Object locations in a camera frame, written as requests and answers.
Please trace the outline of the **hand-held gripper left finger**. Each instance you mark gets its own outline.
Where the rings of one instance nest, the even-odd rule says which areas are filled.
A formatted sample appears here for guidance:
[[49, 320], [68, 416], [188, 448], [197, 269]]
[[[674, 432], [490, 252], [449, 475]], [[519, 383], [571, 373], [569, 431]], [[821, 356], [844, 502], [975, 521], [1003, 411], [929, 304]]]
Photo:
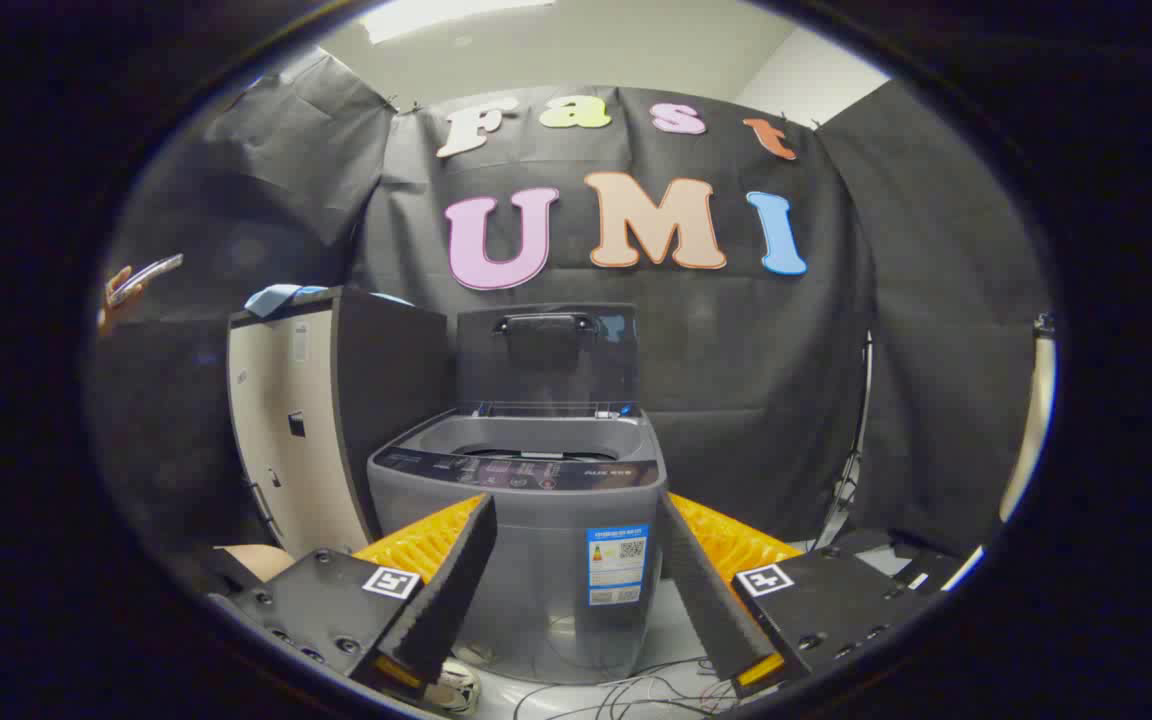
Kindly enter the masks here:
[[416, 702], [450, 655], [495, 541], [493, 497], [468, 497], [361, 552], [314, 550], [207, 601], [294, 664]]

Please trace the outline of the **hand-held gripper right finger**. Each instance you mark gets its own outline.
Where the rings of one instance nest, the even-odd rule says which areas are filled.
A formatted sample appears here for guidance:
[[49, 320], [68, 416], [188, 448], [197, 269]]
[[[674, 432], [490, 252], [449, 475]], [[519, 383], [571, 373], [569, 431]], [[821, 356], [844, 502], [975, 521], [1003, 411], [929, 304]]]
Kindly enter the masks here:
[[664, 492], [660, 547], [718, 679], [738, 697], [854, 662], [909, 626], [932, 575], [899, 579], [855, 552], [797, 552], [722, 511]]

